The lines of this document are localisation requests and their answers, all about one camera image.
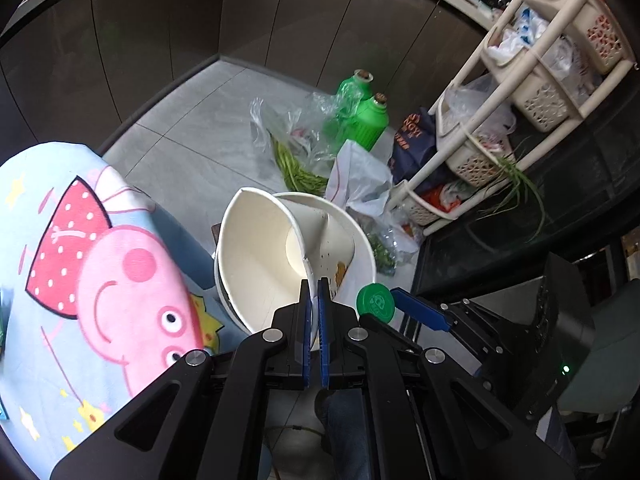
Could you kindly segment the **white plastic bag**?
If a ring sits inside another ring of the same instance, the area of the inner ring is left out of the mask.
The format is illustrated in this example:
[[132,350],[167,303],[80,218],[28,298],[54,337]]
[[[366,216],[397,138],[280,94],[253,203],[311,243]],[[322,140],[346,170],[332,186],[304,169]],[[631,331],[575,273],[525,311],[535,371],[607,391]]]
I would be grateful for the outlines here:
[[334,160],[324,198],[376,218],[382,216],[392,188],[390,168],[357,142],[347,140]]

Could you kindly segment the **dark blue shopping bag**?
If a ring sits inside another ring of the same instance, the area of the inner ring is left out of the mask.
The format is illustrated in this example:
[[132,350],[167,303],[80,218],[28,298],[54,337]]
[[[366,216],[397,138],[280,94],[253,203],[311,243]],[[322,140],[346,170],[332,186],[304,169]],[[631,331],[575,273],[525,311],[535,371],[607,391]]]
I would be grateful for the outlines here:
[[393,181],[409,181],[437,153],[434,116],[424,107],[409,114],[394,134],[387,166]]

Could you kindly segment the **dark cabinet fronts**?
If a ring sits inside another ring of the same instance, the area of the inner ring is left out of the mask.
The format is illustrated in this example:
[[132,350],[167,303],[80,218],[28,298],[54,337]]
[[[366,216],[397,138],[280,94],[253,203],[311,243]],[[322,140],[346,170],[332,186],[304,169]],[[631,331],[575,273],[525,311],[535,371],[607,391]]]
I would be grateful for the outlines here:
[[[1,0],[1,31],[23,0]],[[219,60],[324,91],[356,68],[394,116],[430,102],[486,29],[442,0],[46,0],[1,35],[1,155],[97,152]]]

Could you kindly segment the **green plastic bottle back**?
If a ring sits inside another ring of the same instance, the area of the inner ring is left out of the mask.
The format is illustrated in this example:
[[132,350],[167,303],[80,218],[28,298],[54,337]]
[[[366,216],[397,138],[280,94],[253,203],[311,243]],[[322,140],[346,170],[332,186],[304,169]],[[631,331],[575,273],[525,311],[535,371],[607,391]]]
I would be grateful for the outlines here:
[[351,113],[359,103],[372,96],[373,75],[368,70],[358,68],[352,76],[344,79],[337,88],[336,97],[340,110]]

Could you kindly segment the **green bottle cap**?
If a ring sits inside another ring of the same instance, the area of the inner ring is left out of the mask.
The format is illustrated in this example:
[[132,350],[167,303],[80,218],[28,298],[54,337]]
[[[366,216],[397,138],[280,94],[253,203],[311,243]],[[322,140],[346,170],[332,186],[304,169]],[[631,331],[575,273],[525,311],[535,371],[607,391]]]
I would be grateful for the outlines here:
[[394,297],[385,285],[371,283],[358,292],[356,309],[359,315],[370,314],[388,324],[392,322],[396,307]]

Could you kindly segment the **clear bag with green beans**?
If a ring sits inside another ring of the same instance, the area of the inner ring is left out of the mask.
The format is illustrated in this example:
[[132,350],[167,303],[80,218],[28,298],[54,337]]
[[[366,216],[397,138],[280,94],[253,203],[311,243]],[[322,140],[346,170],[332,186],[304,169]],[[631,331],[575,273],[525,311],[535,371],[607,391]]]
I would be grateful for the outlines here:
[[338,144],[362,97],[363,91],[349,84],[337,94],[312,92],[282,112],[263,98],[250,102],[254,147],[274,162],[289,191],[326,192]]

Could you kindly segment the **green plastic bottle front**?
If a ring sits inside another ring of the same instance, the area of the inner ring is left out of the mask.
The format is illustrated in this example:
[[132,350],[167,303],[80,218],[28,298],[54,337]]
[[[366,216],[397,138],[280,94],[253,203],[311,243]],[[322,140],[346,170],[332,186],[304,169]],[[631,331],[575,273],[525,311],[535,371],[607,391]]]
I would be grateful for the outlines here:
[[383,93],[375,93],[359,103],[346,129],[347,139],[371,151],[389,123],[387,98]]

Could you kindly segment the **beige plastic basket rack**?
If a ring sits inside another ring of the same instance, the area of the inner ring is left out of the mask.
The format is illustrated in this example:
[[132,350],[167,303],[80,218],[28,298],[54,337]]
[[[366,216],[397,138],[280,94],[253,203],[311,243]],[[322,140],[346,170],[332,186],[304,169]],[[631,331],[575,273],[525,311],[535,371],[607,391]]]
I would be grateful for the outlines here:
[[508,188],[580,126],[637,66],[605,0],[511,0],[431,106],[437,153],[390,194],[426,235]]

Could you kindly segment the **green plastic bottle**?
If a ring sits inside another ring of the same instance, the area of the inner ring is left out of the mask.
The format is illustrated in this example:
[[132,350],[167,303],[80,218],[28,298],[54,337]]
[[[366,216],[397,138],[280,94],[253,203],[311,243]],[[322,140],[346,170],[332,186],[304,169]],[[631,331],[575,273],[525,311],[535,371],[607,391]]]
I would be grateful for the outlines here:
[[337,88],[336,97],[340,110],[351,113],[359,103],[372,96],[373,75],[368,70],[358,68],[352,76],[344,79]]
[[387,98],[383,93],[375,93],[359,103],[346,129],[347,139],[371,151],[389,123]]

